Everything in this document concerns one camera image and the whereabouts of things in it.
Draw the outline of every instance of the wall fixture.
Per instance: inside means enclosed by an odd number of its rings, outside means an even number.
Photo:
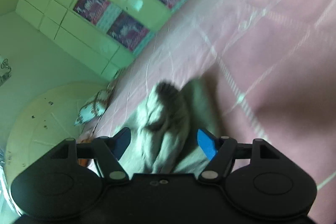
[[[8,59],[4,59],[1,55],[0,55],[0,65],[1,69],[9,70],[5,72],[3,75],[0,74],[0,86],[1,86],[11,77],[12,68],[8,64]]]

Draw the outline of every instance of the bed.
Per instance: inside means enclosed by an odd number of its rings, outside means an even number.
[[[190,0],[121,76],[95,129],[112,136],[160,80],[206,76],[227,134],[264,138],[318,185],[336,221],[336,0]]]

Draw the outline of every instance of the mattress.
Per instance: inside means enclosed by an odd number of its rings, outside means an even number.
[[[264,138],[318,185],[336,221],[336,0],[189,0],[123,74],[95,135],[112,136],[161,80],[203,76],[226,132]]]

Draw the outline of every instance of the patterned pillow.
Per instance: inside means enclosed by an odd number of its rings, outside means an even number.
[[[75,121],[75,125],[83,124],[89,122],[95,117],[100,117],[104,114],[109,97],[113,89],[104,89],[95,96],[92,96],[86,101],[85,105],[79,111],[78,118]]]

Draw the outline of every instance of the tiled wall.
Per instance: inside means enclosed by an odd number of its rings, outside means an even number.
[[[94,1],[19,0],[16,12],[74,58],[111,80],[133,62],[186,0]],[[138,32],[134,43],[121,37],[125,22]]]

